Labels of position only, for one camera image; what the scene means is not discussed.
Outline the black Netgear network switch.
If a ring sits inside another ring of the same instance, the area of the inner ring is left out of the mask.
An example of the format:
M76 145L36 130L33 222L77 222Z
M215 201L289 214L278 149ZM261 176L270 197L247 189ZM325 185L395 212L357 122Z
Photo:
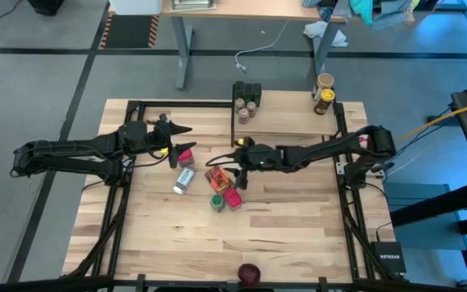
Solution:
M371 246L382 265L389 268L392 273L406 273L404 255L399 242L373 242Z

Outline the green-lid herb jar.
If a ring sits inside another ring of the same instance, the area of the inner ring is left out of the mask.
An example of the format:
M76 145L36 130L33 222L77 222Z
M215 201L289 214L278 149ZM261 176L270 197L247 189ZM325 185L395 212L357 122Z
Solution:
M215 194L210 199L211 208L220 213L225 208L225 199L222 195Z

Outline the white-lid bagel seasoning jar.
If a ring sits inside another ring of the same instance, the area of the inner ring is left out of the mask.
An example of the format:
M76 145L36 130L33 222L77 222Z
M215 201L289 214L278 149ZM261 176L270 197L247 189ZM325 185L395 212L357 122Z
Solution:
M195 176L195 171L192 168L185 167L182 169L182 172L178 176L173 191L176 194L183 195L186 189L189 187L192 179Z

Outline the pile of clothes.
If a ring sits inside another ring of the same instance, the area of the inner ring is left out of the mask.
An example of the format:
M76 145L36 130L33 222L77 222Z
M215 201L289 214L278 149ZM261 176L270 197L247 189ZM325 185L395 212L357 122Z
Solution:
M348 23L357 16L373 31L413 24L413 10L419 3L420 0L302 0L302 6L316 8L324 22L339 17Z

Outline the wooden desk with grey legs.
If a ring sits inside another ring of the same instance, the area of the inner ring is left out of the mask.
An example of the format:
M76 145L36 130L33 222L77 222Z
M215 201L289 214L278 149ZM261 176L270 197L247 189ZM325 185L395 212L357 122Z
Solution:
M194 29L185 25L184 17L198 18L234 18L234 19L281 19L281 20L319 20L318 11L302 6L302 0L214 0L216 9L206 11L173 11L172 1L163 0L160 16L171 18L174 37L178 46L178 69L175 87L184 89L186 67L191 54L191 40ZM351 20L360 20L353 16ZM333 15L328 22L326 31L319 41L311 41L313 45L315 73L324 71L323 65L336 33L350 20L342 15Z

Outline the orange taco seasoning packet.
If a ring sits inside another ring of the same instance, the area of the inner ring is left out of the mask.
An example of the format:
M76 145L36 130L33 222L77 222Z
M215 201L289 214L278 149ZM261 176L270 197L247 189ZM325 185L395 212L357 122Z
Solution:
M223 195L226 191L235 187L234 182L228 174L218 166L214 166L207 171L205 178L218 195Z

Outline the dark red round object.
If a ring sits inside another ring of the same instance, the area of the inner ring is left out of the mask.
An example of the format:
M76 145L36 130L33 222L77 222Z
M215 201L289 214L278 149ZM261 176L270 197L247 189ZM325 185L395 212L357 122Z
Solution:
M254 264L242 264L238 268L238 279L246 287L254 287L260 283L261 272Z

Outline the yellow-lid brown spice jar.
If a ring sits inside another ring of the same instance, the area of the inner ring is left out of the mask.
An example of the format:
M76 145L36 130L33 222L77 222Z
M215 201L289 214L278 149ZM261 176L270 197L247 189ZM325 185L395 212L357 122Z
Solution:
M330 88L325 88L321 91L318 91L318 96L318 100L313 110L318 115L324 115L327 113L331 103L335 100L336 93Z

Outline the black aluminium table frame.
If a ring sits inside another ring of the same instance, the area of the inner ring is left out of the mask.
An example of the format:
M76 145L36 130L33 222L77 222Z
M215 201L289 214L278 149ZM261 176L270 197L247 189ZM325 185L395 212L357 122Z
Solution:
M102 185L83 193L75 245L88 249L79 266L52 280L20 281L15 274L0 292L88 292L115 286L138 291L155 287L206 287L235 292L242 264L260 272L259 288L352 290L364 292L467 292L465 289L415 284L382 265L366 234L370 223L389 216L377 189L345 184L344 166L358 159L343 154L310 163L295 173L247 175L246 190L236 187L241 208L217 213L216 192L205 173L216 158L232 153L235 104L232 101L109 100L99 135L129 121L155 122L163 114L192 131L174 135L172 144L191 148L195 171L183 195L173 191L182 172L148 154L123 158L131 168L120 186ZM320 144L364 126L346 126L341 104L332 107L336 134Z

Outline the black floor object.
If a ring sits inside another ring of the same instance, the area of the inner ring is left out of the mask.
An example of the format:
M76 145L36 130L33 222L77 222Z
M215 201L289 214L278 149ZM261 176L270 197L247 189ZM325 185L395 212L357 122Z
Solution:
M27 0L33 10L40 15L54 16L65 0Z

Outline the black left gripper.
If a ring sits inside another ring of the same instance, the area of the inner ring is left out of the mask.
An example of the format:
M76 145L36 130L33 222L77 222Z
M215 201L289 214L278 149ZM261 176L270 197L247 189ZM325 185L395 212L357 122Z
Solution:
M164 148L167 149L165 157L169 160L171 168L177 167L176 153L196 146L196 142L172 145L171 136L192 131L191 127L174 124L165 115L161 115L155 122L131 121L119 127L119 145L122 152L129 156L143 153L154 153Z

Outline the red-lid smoked paprika tin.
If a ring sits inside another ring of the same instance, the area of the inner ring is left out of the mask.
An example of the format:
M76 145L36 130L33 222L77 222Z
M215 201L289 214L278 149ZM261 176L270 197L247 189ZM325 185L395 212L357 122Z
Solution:
M195 163L193 152L187 149L178 156L178 165L182 168L193 165Z
M242 197L236 188L230 188L223 194L223 199L231 211L235 211L242 206Z

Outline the white cloth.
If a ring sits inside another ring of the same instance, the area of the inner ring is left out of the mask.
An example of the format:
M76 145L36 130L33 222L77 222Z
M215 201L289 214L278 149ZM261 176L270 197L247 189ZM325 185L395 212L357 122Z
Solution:
M320 40L324 37L327 30L328 24L324 21L317 21L312 24L306 24L303 30L303 34L310 39L319 38ZM332 41L332 47L345 48L349 45L347 42L347 36L338 30Z

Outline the black hazard-striped floor mat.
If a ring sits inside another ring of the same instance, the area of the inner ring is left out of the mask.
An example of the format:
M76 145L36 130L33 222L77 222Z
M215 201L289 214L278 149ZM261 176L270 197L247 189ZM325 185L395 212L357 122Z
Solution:
M109 15L100 49L151 49L156 46L159 16Z

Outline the wooden shelf with black frame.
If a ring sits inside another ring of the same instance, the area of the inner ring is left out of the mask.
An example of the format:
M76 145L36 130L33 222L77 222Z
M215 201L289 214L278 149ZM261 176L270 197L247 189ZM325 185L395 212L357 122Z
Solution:
M336 134L336 118L332 109L315 114L310 92L263 90L260 107L246 124L233 119L234 137L251 137L257 144L316 144Z

